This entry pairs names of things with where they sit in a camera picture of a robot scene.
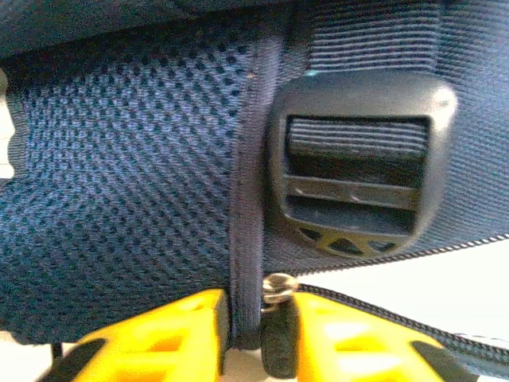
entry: mesh panel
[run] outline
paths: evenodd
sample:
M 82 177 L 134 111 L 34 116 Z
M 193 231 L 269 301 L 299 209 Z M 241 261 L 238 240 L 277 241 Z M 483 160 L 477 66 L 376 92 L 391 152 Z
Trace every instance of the mesh panel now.
M 74 341 L 227 287 L 247 20 L 117 33 L 4 65 L 29 121 L 26 174 L 0 196 L 8 330 Z

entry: navy fabric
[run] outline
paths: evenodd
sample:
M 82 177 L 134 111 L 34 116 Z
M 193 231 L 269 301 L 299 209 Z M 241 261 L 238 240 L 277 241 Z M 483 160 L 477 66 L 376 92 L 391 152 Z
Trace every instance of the navy fabric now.
M 0 194 L 0 319 L 32 343 L 229 281 L 251 18 L 117 33 L 3 63 L 28 118 Z
M 435 253 L 439 251 L 430 250 L 506 237 L 509 3 L 344 0 L 318 2 L 308 13 L 313 43 L 301 72 L 412 70 L 439 76 L 457 92 L 459 112 L 444 199 L 433 223 L 409 252 Z M 294 51 L 301 56 L 299 45 Z M 315 250 L 277 211 L 270 209 L 267 215 L 267 272 L 359 261 Z
M 2 0 L 0 58 L 202 13 L 288 0 Z

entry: black plastic buckle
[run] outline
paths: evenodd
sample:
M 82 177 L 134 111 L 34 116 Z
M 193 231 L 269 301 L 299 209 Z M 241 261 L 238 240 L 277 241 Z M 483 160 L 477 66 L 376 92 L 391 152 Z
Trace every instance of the black plastic buckle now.
M 419 237 L 439 208 L 456 109 L 452 88 L 420 73 L 311 73 L 290 81 L 277 93 L 270 116 L 270 181 L 276 203 L 301 237 L 329 253 L 372 257 L 401 251 Z M 356 157 L 351 147 L 341 151 L 340 137 L 347 133 L 325 128 L 306 142 L 322 145 L 327 158 L 320 150 L 296 155 L 289 150 L 295 119 L 331 120 L 340 127 L 341 121 L 376 126 L 387 122 L 387 129 L 396 123 L 420 123 L 426 131 L 425 153 L 419 161 L 406 162 L 383 154 L 363 156 L 361 147 Z M 401 130 L 387 131 L 397 141 Z M 317 134 L 330 136 L 335 151 Z M 365 130 L 357 134 L 369 137 Z M 349 142 L 355 142 L 353 136 Z M 383 149 L 383 138 L 379 142 Z M 310 162 L 319 169 L 339 170 L 309 170 Z M 387 171 L 399 171 L 398 181 L 386 181 Z M 372 177 L 362 178 L 361 173 Z

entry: webbing strap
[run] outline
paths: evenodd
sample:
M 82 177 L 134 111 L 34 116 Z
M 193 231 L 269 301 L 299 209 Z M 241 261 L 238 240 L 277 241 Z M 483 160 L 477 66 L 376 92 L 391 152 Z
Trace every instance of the webbing strap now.
M 439 2 L 320 2 L 309 68 L 433 71 L 440 20 Z
M 333 158 L 419 159 L 425 156 L 425 123 L 293 118 L 288 152 Z

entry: zipper pull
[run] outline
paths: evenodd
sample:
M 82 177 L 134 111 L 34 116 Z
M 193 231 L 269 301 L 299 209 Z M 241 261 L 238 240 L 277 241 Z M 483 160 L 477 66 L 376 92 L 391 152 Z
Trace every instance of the zipper pull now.
M 262 363 L 275 378 L 297 375 L 297 308 L 293 293 L 299 283 L 293 276 L 273 273 L 263 280 Z
M 299 282 L 286 273 L 273 273 L 263 279 L 263 305 L 262 313 L 269 313 L 278 308 L 278 305 L 290 300 L 292 294 L 299 289 Z

